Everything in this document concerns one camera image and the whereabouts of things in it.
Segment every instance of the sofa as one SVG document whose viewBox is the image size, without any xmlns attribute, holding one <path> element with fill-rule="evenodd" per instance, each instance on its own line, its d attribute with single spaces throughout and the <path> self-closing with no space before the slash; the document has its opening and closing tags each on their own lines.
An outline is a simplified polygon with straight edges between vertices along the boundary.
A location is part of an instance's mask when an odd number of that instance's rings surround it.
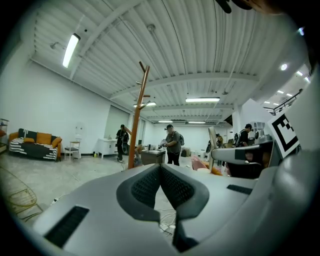
<svg viewBox="0 0 320 256">
<path fill-rule="evenodd" d="M 60 160 L 62 139 L 49 133 L 20 128 L 9 135 L 9 151 L 32 158 Z"/>
</svg>

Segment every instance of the concrete floor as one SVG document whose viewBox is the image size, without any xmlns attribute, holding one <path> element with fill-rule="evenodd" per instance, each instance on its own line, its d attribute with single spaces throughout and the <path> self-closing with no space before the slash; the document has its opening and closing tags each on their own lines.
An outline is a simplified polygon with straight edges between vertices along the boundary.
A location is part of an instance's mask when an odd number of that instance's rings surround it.
<svg viewBox="0 0 320 256">
<path fill-rule="evenodd" d="M 180 166 L 186 167 L 187 165 L 191 167 L 191 158 L 181 157 Z M 81 159 L 71 160 L 63 156 L 61 162 L 29 159 L 8 153 L 0 155 L 0 167 L 8 170 L 32 189 L 36 194 L 37 204 L 43 210 L 50 207 L 54 198 L 67 195 L 90 180 L 124 171 L 127 166 L 128 156 L 126 155 L 123 156 L 123 163 L 117 162 L 116 155 L 106 155 L 103 159 L 83 156 Z M 154 208 L 159 209 L 161 217 L 175 213 L 161 187 L 156 194 Z M 175 215 L 167 216 L 163 222 L 170 224 Z M 33 217 L 28 224 L 32 224 L 36 219 L 36 216 Z"/>
</svg>

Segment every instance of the pink object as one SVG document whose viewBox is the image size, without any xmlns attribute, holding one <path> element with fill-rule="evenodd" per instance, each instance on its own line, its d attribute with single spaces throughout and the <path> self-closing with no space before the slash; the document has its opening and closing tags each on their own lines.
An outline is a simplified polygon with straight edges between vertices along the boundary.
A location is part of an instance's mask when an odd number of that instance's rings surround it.
<svg viewBox="0 0 320 256">
<path fill-rule="evenodd" d="M 201 161 L 199 157 L 196 155 L 191 157 L 191 164 L 192 164 L 192 169 L 197 171 L 199 168 L 207 168 L 205 164 Z"/>
</svg>

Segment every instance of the black pants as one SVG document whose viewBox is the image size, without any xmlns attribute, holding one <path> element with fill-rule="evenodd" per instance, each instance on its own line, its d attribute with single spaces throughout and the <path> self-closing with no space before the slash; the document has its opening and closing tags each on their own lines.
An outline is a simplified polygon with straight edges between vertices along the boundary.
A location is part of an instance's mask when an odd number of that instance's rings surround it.
<svg viewBox="0 0 320 256">
<path fill-rule="evenodd" d="M 118 160 L 121 161 L 122 160 L 122 155 L 123 155 L 122 143 L 119 143 L 117 145 L 117 148 L 118 148 Z"/>
<path fill-rule="evenodd" d="M 180 166 L 179 164 L 180 153 L 167 152 L 167 154 L 168 154 L 168 164 L 172 164 L 173 162 L 175 166 Z"/>
</svg>

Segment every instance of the desk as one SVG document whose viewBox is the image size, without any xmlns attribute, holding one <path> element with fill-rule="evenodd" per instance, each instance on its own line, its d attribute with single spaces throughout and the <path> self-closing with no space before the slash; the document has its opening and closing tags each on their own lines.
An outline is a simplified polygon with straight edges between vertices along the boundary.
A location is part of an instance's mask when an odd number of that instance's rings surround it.
<svg viewBox="0 0 320 256">
<path fill-rule="evenodd" d="M 166 158 L 166 151 L 149 150 L 141 152 L 141 161 L 144 165 L 163 164 Z"/>
<path fill-rule="evenodd" d="M 101 153 L 102 159 L 104 158 L 104 155 L 112 155 L 116 154 L 117 152 L 117 139 L 98 139 L 98 155 Z"/>
</svg>

